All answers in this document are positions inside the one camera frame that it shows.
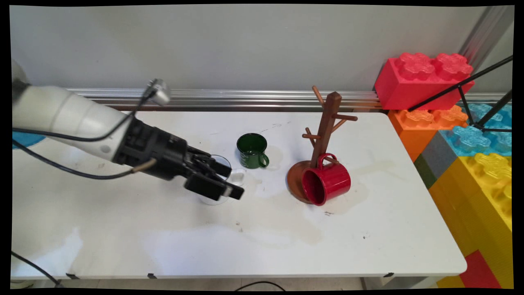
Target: red enamel mug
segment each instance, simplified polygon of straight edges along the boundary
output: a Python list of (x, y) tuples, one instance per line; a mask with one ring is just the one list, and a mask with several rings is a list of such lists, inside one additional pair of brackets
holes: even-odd
[(307, 168), (302, 172), (302, 188), (309, 201), (316, 206), (322, 206), (327, 200), (347, 193), (351, 187), (350, 174), (344, 165), (322, 165), (327, 156), (336, 160), (333, 154), (322, 154), (317, 168)]

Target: green mug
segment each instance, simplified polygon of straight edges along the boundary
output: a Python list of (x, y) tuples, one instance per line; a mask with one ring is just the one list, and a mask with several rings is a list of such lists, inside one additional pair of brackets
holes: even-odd
[(236, 141), (236, 147), (240, 151), (240, 164), (242, 166), (255, 169), (269, 165), (269, 158), (264, 154), (267, 141), (262, 135), (256, 133), (244, 134)]

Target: table leg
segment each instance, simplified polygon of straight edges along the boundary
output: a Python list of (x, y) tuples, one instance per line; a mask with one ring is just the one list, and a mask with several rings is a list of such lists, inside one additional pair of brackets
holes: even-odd
[(383, 285), (381, 278), (364, 278), (366, 290), (425, 289), (442, 277), (395, 277)]

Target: wooden peg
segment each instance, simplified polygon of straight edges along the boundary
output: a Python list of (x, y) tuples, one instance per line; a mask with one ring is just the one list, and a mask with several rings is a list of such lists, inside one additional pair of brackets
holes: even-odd
[(313, 135), (313, 134), (302, 134), (303, 138), (309, 138), (309, 139), (320, 139), (321, 137), (319, 135)]
[[(309, 130), (308, 127), (305, 128), (305, 132), (307, 134), (311, 134), (311, 131)], [(309, 140), (311, 141), (311, 144), (313, 145), (313, 147), (315, 147), (315, 140), (314, 139), (309, 139)], [(331, 162), (333, 164), (338, 164), (339, 163), (339, 161), (337, 161), (337, 160), (335, 160), (333, 158), (330, 158), (330, 157), (325, 157), (324, 160), (327, 160), (327, 161), (329, 161), (329, 162)]]
[(324, 160), (328, 161), (328, 162), (331, 162), (333, 164), (339, 164), (340, 162), (331, 158), (331, 157), (325, 157)]
[(356, 117), (356, 116), (339, 115), (339, 114), (334, 114), (332, 116), (332, 118), (334, 118), (334, 119), (343, 119), (343, 120), (347, 120), (347, 121), (356, 121), (356, 120), (358, 120), (358, 117)]
[[(308, 127), (305, 128), (305, 132), (309, 135), (311, 135), (311, 131), (309, 130)], [(311, 145), (313, 145), (313, 147), (315, 147), (315, 140), (313, 138), (310, 138), (309, 141), (311, 141)]]
[(337, 123), (335, 125), (335, 127), (333, 127), (333, 130), (331, 131), (331, 133), (335, 132), (335, 130), (337, 130), (340, 126), (342, 126), (342, 124), (344, 124), (347, 120), (340, 120), (339, 123)]
[(320, 101), (320, 105), (324, 107), (324, 99), (322, 99), (322, 96), (320, 95), (319, 90), (316, 88), (316, 86), (313, 86), (313, 92), (315, 92), (316, 99)]

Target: red lego brick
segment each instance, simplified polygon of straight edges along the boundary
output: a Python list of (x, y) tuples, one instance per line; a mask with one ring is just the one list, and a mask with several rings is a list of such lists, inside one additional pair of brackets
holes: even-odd
[[(375, 90), (385, 110), (406, 110), (415, 104), (469, 77), (473, 67), (458, 54), (439, 54), (430, 59), (422, 53), (404, 52), (389, 58), (375, 82)], [(464, 93), (475, 84), (462, 87)], [(418, 110), (449, 110), (459, 100), (458, 90), (451, 91)]]
[(460, 275), (466, 288), (501, 289), (497, 278), (489, 269), (488, 264), (479, 250), (469, 254), (466, 258), (467, 270)]

